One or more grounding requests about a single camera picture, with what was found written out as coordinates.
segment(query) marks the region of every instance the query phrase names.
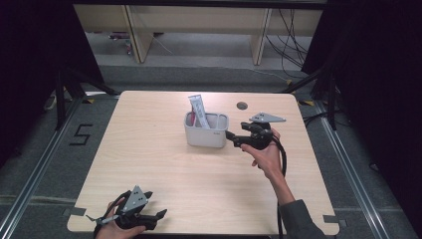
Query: table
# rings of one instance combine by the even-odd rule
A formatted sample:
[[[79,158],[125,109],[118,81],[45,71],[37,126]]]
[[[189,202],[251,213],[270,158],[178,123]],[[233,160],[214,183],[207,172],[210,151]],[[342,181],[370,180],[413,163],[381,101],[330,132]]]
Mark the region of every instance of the table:
[[[191,92],[124,92],[114,109],[76,207],[86,215],[103,216],[106,206],[121,193],[139,185],[152,191],[144,214],[168,209],[154,231],[163,234],[278,234],[277,198],[263,172],[252,167],[252,157],[234,147],[191,146],[183,120],[189,96],[200,94],[207,113],[229,117],[229,130],[256,113],[286,118],[273,122],[288,156],[287,182],[296,199],[303,199],[316,225],[326,235],[338,224],[324,223],[334,215],[316,157],[297,102],[292,95]],[[237,109],[237,103],[248,105]],[[68,228],[93,231],[95,223],[72,215]]]

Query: dark sleeve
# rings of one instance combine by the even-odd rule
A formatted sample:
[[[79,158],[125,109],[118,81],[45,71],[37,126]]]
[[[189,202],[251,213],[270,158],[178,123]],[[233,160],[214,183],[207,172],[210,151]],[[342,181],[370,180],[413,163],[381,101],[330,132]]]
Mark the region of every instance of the dark sleeve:
[[[279,207],[288,238],[326,238],[313,223],[307,206],[302,200]]]

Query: desk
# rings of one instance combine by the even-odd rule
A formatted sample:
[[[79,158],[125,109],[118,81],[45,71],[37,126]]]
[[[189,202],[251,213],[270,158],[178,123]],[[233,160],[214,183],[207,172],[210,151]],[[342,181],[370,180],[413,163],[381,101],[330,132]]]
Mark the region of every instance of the desk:
[[[316,157],[295,98],[291,95],[245,93],[124,92],[115,107],[76,207],[100,217],[107,204],[139,185],[152,191],[142,211],[168,209],[154,231],[163,234],[278,234],[277,198],[252,157],[231,141],[223,148],[187,144],[183,127],[191,106],[188,96],[201,94],[208,113],[229,117],[229,130],[248,135],[241,121],[258,112],[286,118],[272,127],[281,133],[288,156],[287,181],[303,199],[316,225],[326,235],[338,225],[324,223],[334,215]],[[238,110],[244,102],[248,108]],[[94,222],[71,216],[68,228],[93,231]]]

